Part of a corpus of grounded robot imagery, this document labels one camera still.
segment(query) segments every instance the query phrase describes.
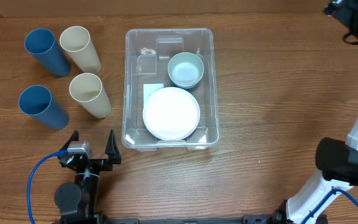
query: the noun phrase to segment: wooden table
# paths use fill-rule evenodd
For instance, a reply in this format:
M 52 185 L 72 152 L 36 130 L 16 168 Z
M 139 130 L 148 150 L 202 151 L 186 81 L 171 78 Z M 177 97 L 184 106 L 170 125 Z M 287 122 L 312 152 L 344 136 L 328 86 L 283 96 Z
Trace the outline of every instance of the wooden table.
M 55 78 L 23 46 L 38 27 L 56 36 L 73 25 L 91 32 L 112 113 L 98 120 L 68 93 L 80 73 Z M 96 157 L 109 130 L 121 138 L 125 34 L 133 28 L 208 27 L 214 34 L 221 140 L 206 151 L 137 152 L 119 141 L 122 165 L 101 175 L 98 209 L 110 218 L 241 217 L 270 214 L 316 169 L 323 137 L 345 139 L 358 114 L 358 46 L 322 13 L 0 19 L 0 223 L 28 223 L 25 189 L 33 166 L 77 129 Z M 17 100 L 45 85 L 70 115 L 54 131 L 22 114 Z M 74 173 L 56 159 L 37 171 L 32 208 L 37 223 L 59 219 L 56 188 Z M 350 191 L 358 199 L 358 187 Z M 327 210 L 331 223 L 358 223 L 344 197 Z

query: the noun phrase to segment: blue cup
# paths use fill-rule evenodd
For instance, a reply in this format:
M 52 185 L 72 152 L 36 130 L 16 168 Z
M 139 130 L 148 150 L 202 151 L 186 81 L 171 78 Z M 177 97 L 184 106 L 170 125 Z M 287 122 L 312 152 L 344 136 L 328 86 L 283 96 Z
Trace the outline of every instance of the blue cup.
M 42 85 L 25 89 L 19 97 L 20 110 L 53 129 L 62 129 L 70 120 L 66 111 Z
M 44 28 L 31 31 L 25 37 L 24 47 L 57 77 L 65 77 L 70 73 L 70 63 L 57 44 L 52 31 Z

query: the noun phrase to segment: transparent tray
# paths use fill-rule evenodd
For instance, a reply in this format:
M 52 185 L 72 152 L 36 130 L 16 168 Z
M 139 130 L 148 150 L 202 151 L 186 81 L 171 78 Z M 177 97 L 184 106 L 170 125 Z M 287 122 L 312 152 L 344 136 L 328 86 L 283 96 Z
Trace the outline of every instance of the transparent tray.
M 168 76 L 169 60 L 191 52 L 204 63 L 201 81 L 188 91 L 200 105 L 196 130 L 185 139 L 163 141 L 153 136 L 143 122 L 143 105 L 160 88 L 175 86 Z M 158 147 L 202 150 L 219 141 L 218 96 L 213 35 L 209 29 L 132 29 L 126 35 L 124 116 L 122 143 L 138 151 Z

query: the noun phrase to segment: light blue bowl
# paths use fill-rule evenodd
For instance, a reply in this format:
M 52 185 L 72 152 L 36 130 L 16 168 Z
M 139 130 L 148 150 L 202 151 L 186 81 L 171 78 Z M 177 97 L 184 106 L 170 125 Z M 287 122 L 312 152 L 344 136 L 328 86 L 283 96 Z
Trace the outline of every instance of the light blue bowl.
M 182 52 L 173 56 L 169 61 L 168 74 L 177 87 L 190 89 L 202 79 L 204 63 L 197 55 Z

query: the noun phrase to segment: beige cup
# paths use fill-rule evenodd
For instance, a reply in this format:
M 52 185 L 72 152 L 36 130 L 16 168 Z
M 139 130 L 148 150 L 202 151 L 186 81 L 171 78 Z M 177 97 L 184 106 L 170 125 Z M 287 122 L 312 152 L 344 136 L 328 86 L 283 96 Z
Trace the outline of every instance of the beige cup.
M 96 118 L 105 118 L 111 104 L 100 78 L 92 73 L 77 75 L 70 83 L 71 97 Z
M 83 72 L 96 74 L 102 68 L 91 35 L 84 27 L 69 27 L 60 35 L 60 46 Z

